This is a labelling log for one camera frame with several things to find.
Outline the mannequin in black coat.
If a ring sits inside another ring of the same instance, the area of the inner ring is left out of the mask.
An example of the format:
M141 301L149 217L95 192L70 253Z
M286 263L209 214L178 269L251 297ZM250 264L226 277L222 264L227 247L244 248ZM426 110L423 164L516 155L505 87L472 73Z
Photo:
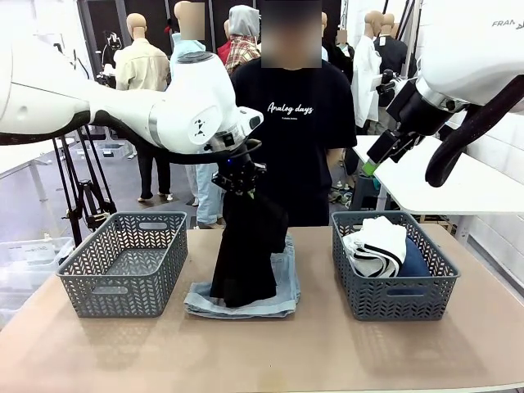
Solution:
M351 83L353 79L353 59L351 56L347 56L334 41L326 39L324 33L327 26L328 16L325 12L322 12L322 60L338 68Z

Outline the mannequin in red top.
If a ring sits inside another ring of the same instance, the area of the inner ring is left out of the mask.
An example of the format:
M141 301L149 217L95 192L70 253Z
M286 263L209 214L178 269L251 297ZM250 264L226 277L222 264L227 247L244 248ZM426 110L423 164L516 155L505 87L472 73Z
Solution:
M230 37L230 32L229 32L229 19L227 19L224 22L224 33L225 33L227 41L226 41L225 44L223 44L222 46L220 46L217 49L217 54L218 54L220 60L223 62L224 67L226 68L226 71L230 74L231 71L228 68L228 56L229 56L229 53L230 53L230 50L231 50L231 37Z

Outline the light blue denim shorts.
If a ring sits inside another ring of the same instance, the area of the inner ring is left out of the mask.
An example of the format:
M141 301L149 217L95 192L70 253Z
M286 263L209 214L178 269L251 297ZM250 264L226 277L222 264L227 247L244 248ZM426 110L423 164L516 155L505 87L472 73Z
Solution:
M296 273L295 247L287 233L283 253L272 254L276 296L238 308L228 308L223 300L210 296L211 282L194 282L184 299L188 314L213 319L286 318L294 314L300 301L300 281Z

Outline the clear plastic storage box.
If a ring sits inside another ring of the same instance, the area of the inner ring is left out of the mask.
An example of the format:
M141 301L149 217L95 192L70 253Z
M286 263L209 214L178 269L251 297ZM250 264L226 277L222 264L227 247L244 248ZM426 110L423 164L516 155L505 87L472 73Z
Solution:
M29 291L39 287L74 248L72 237L0 242L0 289Z

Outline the person in black t-shirt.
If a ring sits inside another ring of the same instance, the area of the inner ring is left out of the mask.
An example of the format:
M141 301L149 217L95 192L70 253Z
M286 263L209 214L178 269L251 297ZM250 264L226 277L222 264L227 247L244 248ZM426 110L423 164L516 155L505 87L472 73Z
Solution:
M260 57L231 75L238 106L261 112L253 132L266 164L259 191L286 210L292 227L330 220L330 170L356 144L346 75L322 58L322 0L260 0Z

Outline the clear floor storage bin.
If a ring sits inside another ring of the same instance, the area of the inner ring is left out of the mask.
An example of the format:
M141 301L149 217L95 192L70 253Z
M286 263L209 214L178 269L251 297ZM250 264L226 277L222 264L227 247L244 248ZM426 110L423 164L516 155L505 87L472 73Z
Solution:
M96 141L95 150L100 158L125 159L133 153L131 144L126 141Z

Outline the mannequin in cream shirt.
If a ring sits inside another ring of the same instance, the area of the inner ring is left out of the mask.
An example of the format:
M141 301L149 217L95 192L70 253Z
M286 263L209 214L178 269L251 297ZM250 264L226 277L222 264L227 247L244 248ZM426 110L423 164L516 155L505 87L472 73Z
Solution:
M145 17L139 13L131 13L126 18L126 25L133 42L115 55L116 88L124 91L165 90L169 75L169 60L163 51L146 39ZM141 149L137 150L137 157L141 177L141 195L138 201L144 203L153 198L151 192L153 165L156 165L157 169L158 196L164 201L172 201L170 163L162 158L155 158L151 153Z

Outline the white top with black trim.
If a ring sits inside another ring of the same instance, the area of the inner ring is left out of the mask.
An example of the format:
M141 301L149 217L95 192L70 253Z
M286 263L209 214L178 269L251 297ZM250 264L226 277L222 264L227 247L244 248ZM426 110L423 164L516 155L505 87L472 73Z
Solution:
M342 237L355 272L365 278L393 278L406 256L406 227L385 216L364 219L361 228Z

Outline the white rectangular table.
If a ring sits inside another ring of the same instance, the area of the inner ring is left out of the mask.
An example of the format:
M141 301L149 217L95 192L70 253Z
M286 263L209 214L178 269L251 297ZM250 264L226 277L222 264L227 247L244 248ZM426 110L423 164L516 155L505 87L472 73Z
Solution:
M14 174L24 168L35 165L47 165L40 157L54 151L52 140L14 146L0 146L0 179ZM29 170L33 180L40 180L36 168Z
M412 214L524 215L524 185L462 154L441 187L425 181L427 164L440 145L425 138L399 162L386 160L374 176L397 205Z

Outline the dark grey crate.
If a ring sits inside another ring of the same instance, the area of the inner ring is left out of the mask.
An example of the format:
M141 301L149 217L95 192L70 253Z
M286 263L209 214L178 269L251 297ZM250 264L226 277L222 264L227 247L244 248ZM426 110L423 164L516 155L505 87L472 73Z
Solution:
M375 210L381 184L373 176L359 173L350 201L350 210Z

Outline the mannequin in white shirt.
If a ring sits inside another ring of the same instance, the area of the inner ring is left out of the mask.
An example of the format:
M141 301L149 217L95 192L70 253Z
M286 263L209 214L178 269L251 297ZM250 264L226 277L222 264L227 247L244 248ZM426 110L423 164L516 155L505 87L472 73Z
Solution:
M380 74L382 59L373 40L381 32L383 17L379 11L370 11L365 15L364 34L355 49L351 92L358 135L365 135L371 122L378 121L378 93L372 84Z

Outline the mannequin in light blue fleece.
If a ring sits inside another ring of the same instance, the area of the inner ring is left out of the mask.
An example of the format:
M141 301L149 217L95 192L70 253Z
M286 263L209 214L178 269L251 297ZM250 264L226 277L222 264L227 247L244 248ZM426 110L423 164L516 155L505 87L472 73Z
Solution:
M193 52L205 52L206 46L201 43L205 38L205 11L202 2L179 0L174 5L174 16L178 22L178 31L172 34L173 54L169 66L171 76L175 76L175 63L182 55ZM224 226L222 216L222 189L212 183L211 179L218 170L217 164L188 165L188 179L196 183L196 224L202 229L218 229Z

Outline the black garment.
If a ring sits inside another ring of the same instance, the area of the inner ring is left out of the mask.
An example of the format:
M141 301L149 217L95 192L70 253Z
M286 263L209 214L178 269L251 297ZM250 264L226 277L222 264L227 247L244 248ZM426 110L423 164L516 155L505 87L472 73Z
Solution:
M287 212L265 195L224 196L226 225L211 283L210 296L238 308L276 295L271 255L285 248Z

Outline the grey plastic lattice basket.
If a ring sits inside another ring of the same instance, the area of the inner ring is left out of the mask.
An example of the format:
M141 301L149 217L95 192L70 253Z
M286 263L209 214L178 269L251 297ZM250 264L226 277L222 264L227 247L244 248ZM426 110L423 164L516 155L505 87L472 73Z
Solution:
M346 254L342 237L361 228L364 219L385 216L406 227L430 271L421 278L365 278L359 276ZM460 273L424 233L418 222L401 211L339 211L332 214L332 258L352 314L360 321L439 320ZM424 295L390 296L394 288L424 288Z
M188 255L184 212L113 214L57 276L80 318L163 314Z

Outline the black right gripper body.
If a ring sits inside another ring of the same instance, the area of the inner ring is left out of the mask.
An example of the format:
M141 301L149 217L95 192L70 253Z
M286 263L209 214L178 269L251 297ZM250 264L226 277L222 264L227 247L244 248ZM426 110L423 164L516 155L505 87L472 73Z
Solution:
M413 79L406 80L386 111L395 120L395 133L429 136L441 127L441 110L417 89Z

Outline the dark blue jeans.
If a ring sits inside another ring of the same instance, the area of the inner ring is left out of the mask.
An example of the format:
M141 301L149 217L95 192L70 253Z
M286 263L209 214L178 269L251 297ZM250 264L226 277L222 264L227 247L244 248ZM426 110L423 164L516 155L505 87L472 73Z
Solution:
M418 249L416 243L407 237L405 241L406 245L406 256L404 263L400 268L398 278L421 278L429 277L430 271L427 266L427 262L424 260L421 251ZM388 291L390 296L410 296L410 295L424 295L426 290L422 287L403 287L394 288Z

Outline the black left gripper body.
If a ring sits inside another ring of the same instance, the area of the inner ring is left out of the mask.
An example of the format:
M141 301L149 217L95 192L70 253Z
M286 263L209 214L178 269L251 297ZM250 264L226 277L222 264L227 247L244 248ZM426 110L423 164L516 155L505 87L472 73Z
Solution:
M253 192L257 180L266 172L266 164L255 163L245 154L219 162L212 183L226 192Z

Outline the mannequin in plaid hooded shirt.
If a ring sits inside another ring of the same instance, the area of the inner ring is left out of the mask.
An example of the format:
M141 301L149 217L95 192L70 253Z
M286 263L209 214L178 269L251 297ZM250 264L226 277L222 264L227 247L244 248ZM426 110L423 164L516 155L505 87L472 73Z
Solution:
M229 9L224 22L229 52L224 66L229 75L238 67L260 57L260 12L254 7L236 5Z

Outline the mannequin in black shirt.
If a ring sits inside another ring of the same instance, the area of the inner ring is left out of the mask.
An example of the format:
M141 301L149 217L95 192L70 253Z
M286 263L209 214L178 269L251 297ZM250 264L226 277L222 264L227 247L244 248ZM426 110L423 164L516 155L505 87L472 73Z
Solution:
M393 37L395 17L393 14L386 13L383 16L381 33L374 41L376 52L381 57L380 73L391 70L400 74L403 64L406 61L408 46ZM391 117L386 108L394 98L394 91L389 90L379 95L378 100L378 121L373 127L372 134L380 135L390 127Z

